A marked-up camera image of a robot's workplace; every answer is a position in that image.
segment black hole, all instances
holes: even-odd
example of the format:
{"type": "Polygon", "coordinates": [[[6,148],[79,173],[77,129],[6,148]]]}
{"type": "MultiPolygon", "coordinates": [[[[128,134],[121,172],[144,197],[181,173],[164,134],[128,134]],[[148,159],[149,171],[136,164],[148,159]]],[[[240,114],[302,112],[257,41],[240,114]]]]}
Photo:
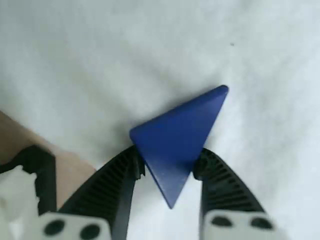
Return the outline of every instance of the black hole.
{"type": "Polygon", "coordinates": [[[44,228],[44,233],[47,236],[54,236],[60,233],[65,227],[65,221],[59,219],[48,223],[44,228]]]}
{"type": "Polygon", "coordinates": [[[90,224],[85,226],[80,233],[80,237],[83,240],[91,240],[96,238],[100,233],[100,227],[96,224],[90,224]]]}
{"type": "Polygon", "coordinates": [[[259,229],[268,229],[268,230],[271,230],[274,228],[267,219],[262,217],[253,218],[251,220],[251,226],[259,229]]]}
{"type": "Polygon", "coordinates": [[[225,216],[215,216],[211,223],[220,227],[232,227],[231,221],[225,216]]]}

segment blue triangle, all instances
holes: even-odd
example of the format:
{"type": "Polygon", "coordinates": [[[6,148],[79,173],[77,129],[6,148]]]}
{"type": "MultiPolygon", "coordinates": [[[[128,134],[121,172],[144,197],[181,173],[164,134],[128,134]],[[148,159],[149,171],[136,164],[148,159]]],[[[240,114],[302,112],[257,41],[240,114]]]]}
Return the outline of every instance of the blue triangle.
{"type": "Polygon", "coordinates": [[[219,86],[130,131],[172,209],[199,157],[228,93],[219,86]]]}

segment white cloth surface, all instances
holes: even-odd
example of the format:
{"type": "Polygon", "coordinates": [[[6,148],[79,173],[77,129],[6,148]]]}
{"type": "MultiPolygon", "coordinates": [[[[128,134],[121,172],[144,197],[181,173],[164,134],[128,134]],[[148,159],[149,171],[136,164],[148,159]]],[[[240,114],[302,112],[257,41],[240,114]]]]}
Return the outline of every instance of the white cloth surface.
{"type": "MultiPolygon", "coordinates": [[[[318,0],[0,0],[0,110],[99,168],[228,85],[206,147],[292,240],[320,239],[319,64],[318,0]]],[[[169,210],[148,173],[127,239],[198,239],[200,187],[169,210]]]]}

